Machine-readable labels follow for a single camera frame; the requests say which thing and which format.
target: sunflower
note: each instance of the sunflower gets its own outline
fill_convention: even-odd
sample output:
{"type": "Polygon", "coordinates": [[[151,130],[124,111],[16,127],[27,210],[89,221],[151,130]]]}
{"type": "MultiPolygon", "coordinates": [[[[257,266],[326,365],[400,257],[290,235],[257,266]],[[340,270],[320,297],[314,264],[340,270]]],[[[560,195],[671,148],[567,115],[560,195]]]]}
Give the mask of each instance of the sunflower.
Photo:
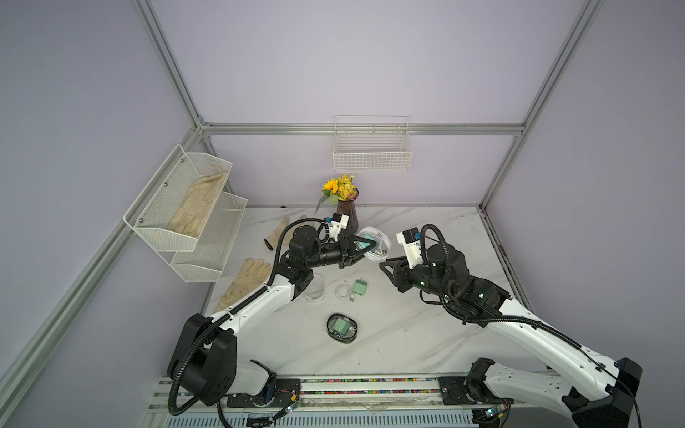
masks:
{"type": "Polygon", "coordinates": [[[330,190],[331,193],[338,192],[338,180],[329,180],[328,182],[326,182],[326,184],[323,185],[323,190],[330,190]]]}

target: beige glove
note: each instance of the beige glove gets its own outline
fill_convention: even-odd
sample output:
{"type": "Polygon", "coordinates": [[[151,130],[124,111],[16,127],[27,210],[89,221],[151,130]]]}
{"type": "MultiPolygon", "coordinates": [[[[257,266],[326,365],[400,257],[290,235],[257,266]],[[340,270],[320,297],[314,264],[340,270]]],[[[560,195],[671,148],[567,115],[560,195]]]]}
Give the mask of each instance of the beige glove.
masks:
{"type": "Polygon", "coordinates": [[[188,188],[183,203],[166,226],[168,230],[197,238],[210,215],[227,173],[200,177],[188,188]]]}
{"type": "Polygon", "coordinates": [[[271,235],[268,236],[268,238],[264,239],[264,244],[266,244],[266,247],[273,251],[274,248],[278,245],[278,238],[281,237],[281,234],[283,233],[283,230],[286,228],[287,225],[290,224],[290,217],[283,217],[283,220],[281,220],[281,223],[276,227],[276,230],[273,231],[271,235]]]}
{"type": "MultiPolygon", "coordinates": [[[[307,216],[300,216],[298,220],[302,220],[303,218],[307,218],[307,216]]],[[[264,240],[264,243],[266,244],[266,247],[269,248],[270,250],[273,251],[273,249],[278,245],[278,238],[281,237],[281,234],[283,233],[283,230],[286,228],[287,225],[290,224],[290,218],[285,217],[283,220],[281,220],[281,224],[276,227],[276,230],[273,231],[271,235],[267,239],[264,240]]],[[[288,248],[288,245],[290,244],[290,240],[292,239],[292,235],[295,233],[295,230],[304,225],[309,225],[312,226],[313,228],[316,229],[316,222],[314,221],[308,221],[306,223],[300,223],[297,226],[291,227],[290,230],[288,230],[288,233],[283,237],[283,245],[281,246],[281,254],[288,248]]]]}
{"type": "Polygon", "coordinates": [[[264,264],[264,260],[253,260],[251,257],[245,259],[245,263],[242,264],[238,276],[228,290],[226,290],[226,294],[221,298],[215,312],[223,311],[253,292],[266,281],[269,274],[271,274],[271,265],[269,263],[264,264]]]}

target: black bracket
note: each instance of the black bracket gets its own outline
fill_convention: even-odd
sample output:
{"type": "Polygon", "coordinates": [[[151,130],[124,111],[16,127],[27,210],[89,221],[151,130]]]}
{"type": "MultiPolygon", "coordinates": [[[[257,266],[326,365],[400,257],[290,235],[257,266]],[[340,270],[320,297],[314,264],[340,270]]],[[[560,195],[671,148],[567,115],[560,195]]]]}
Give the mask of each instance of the black bracket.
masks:
{"type": "Polygon", "coordinates": [[[381,262],[378,266],[400,293],[404,293],[413,287],[407,276],[407,270],[409,270],[407,257],[393,257],[381,262]]]}
{"type": "MultiPolygon", "coordinates": [[[[442,376],[438,378],[440,395],[444,405],[475,404],[469,399],[469,389],[466,386],[466,376],[442,376]]],[[[504,400],[495,396],[488,397],[484,404],[500,404],[504,400]]]]}
{"type": "MultiPolygon", "coordinates": [[[[273,401],[271,401],[265,407],[278,407],[282,409],[287,405],[290,405],[292,401],[293,391],[296,395],[300,393],[300,380],[299,379],[276,379],[276,391],[287,390],[288,392],[275,393],[273,395],[273,401]]],[[[258,408],[256,405],[262,405],[261,397],[256,395],[248,394],[233,394],[226,396],[226,407],[232,409],[249,409],[251,407],[258,408]]]]}

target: round container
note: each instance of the round container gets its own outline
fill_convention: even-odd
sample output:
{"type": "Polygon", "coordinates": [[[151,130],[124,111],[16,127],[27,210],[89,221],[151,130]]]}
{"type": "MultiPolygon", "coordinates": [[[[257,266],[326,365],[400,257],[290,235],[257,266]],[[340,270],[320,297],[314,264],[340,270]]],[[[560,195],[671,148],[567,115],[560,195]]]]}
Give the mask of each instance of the round container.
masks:
{"type": "MultiPolygon", "coordinates": [[[[375,227],[365,227],[357,233],[357,236],[366,239],[373,239],[376,241],[376,245],[367,253],[364,253],[364,257],[369,259],[374,263],[385,262],[390,254],[390,239],[386,234],[376,229],[375,227]]],[[[357,248],[366,248],[368,244],[365,242],[357,242],[357,248]]]]}
{"type": "Polygon", "coordinates": [[[312,282],[304,289],[304,298],[307,299],[309,303],[318,303],[323,300],[323,291],[323,277],[318,273],[315,273],[312,282]]]}

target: wire basket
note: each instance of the wire basket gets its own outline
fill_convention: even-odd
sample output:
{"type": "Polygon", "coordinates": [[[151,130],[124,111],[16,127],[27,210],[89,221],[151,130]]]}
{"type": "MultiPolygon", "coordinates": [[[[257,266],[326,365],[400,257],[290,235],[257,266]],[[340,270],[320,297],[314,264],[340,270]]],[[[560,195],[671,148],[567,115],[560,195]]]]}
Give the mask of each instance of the wire basket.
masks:
{"type": "Polygon", "coordinates": [[[185,281],[218,281],[238,235],[247,199],[222,192],[195,251],[178,252],[169,266],[185,281]]]}
{"type": "Polygon", "coordinates": [[[169,222],[186,198],[191,185],[200,177],[226,173],[220,187],[224,188],[231,165],[231,162],[207,153],[183,151],[140,216],[132,220],[134,224],[131,225],[127,221],[129,213],[124,215],[124,221],[155,251],[194,251],[214,211],[219,193],[212,202],[210,215],[199,226],[197,237],[168,230],[169,222]]]}
{"type": "Polygon", "coordinates": [[[409,171],[412,148],[407,116],[336,116],[336,172],[409,171]]]}

